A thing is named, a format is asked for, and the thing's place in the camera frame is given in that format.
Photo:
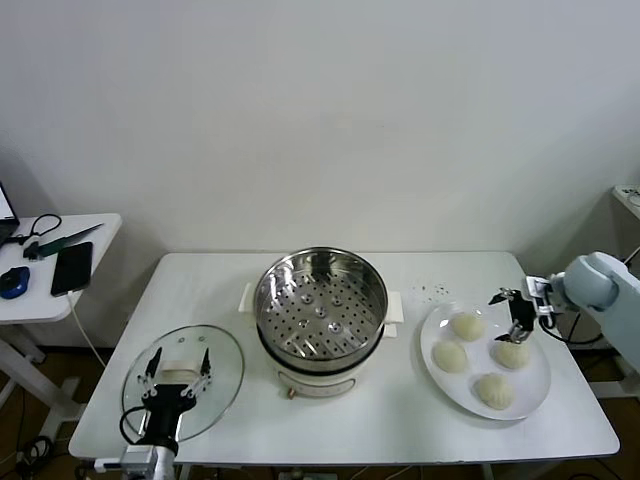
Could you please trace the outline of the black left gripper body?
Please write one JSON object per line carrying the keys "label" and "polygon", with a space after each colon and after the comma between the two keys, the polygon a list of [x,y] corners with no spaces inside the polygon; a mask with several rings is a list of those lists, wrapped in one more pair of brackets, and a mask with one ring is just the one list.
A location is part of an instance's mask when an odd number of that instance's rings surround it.
{"label": "black left gripper body", "polygon": [[177,448],[178,423],[183,413],[194,408],[194,396],[183,394],[186,384],[159,384],[156,394],[142,400],[148,420],[142,445]]}

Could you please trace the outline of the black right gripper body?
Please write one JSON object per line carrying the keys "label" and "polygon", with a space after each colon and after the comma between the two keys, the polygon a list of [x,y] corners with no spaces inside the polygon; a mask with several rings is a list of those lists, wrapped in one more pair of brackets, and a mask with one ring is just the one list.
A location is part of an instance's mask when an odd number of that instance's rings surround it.
{"label": "black right gripper body", "polygon": [[509,310],[513,324],[517,324],[523,332],[533,331],[537,314],[530,300],[523,298],[521,293],[513,293]]}

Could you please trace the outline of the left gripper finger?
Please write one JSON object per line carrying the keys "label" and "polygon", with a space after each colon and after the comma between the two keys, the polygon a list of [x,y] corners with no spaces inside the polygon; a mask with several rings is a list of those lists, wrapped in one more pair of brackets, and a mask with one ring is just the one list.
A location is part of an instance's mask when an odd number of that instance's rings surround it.
{"label": "left gripper finger", "polygon": [[155,351],[155,354],[148,361],[144,373],[137,376],[137,381],[143,388],[143,398],[149,398],[150,396],[155,396],[157,394],[154,386],[154,378],[160,363],[161,356],[162,348],[158,348]]}
{"label": "left gripper finger", "polygon": [[206,349],[202,358],[199,377],[183,389],[182,396],[187,398],[196,398],[204,392],[211,383],[211,371],[212,367],[209,357],[209,349]]}

